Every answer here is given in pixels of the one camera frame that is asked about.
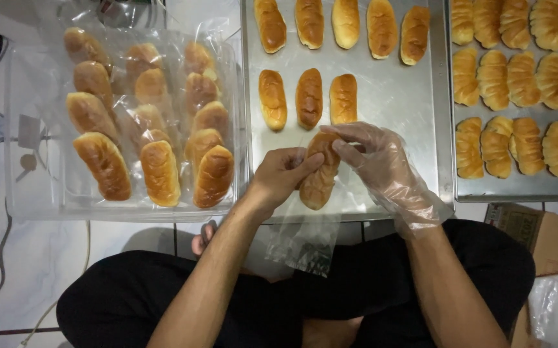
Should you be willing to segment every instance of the cardboard box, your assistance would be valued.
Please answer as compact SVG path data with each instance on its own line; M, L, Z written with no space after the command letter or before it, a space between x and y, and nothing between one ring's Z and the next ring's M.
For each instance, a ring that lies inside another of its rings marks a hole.
M533 254L537 276L558 274L558 215L517 204L490 204L485 223L498 227ZM530 334L528 305L524 305L511 335L512 348L540 348Z

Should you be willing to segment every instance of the person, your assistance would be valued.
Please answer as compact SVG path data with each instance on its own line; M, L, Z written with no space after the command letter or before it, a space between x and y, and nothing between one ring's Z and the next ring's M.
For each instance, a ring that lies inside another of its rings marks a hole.
M327 278L242 274L258 226L324 161L273 150L216 233L194 239L197 263L128 251L92 265L58 302L66 339L76 348L509 347L534 281L528 250L484 223L441 224L439 199L394 132L364 122L321 130L341 138L334 151L396 213L399 234L336 246Z

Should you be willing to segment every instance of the aluminum tray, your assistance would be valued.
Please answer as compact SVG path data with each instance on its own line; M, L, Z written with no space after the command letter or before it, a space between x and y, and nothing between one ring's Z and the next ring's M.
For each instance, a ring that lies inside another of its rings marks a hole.
M344 50L335 43L330 23L333 1L322 0L324 11L324 43L318 50L302 45L294 22L294 1L277 0L288 28L286 46L275 54L267 54L260 43L252 0L241 1L243 28L243 66L246 112L251 120L249 159L251 173L267 151L281 147L306 147L317 132L298 126L294 93L300 75L311 67L322 75L323 115L318 123L329 124L329 87L338 75L350 73L358 83L358 118L398 132L407 143L407 152L428 187L453 207L453 152L451 132L452 97L449 79L448 19L446 1L391 0L398 28L413 5L430 7L429 47L425 57L415 66L406 66L399 58L399 44L391 56L375 60L369 52L366 27L368 1L359 1L361 34L358 43ZM288 122L281 132L266 126L260 111L258 78L260 71L271 69L283 77L288 104ZM341 214L341 221L389 218L377 207L360 178L342 163L329 202L322 210L306 208L298 192L275 210L272 221L310 220L309 216Z
M488 51L481 47L475 40L471 44L459 46L451 44L452 51L457 52L464 47L474 47L477 50L477 66L481 61L481 57ZM521 50L512 50L500 42L493 49L500 50L511 58L514 54L522 52ZM539 60L551 51L540 49L534 43L534 37L528 51L534 53L534 59L538 63ZM453 124L457 126L459 122L468 117L480 117L483 121L483 127L496 115L506 116L508 118L531 117L537 122L541 130L541 136L545 135L547 126L558 121L558 110L551 110L543 103L539 103L529 108L519 108L515 104L509 102L509 107L502 111L492 111L483 103L483 99L479 99L479 103L474 107L466 107L465 105L455 104ZM542 202L542 201L558 201L558 178L554 177L547 170L538 172L535 176L521 174L517 166L512 165L511 175L507 179L499 179L491 176L485 171L485 176L481 179L462 179L456 177L457 200L460 202Z

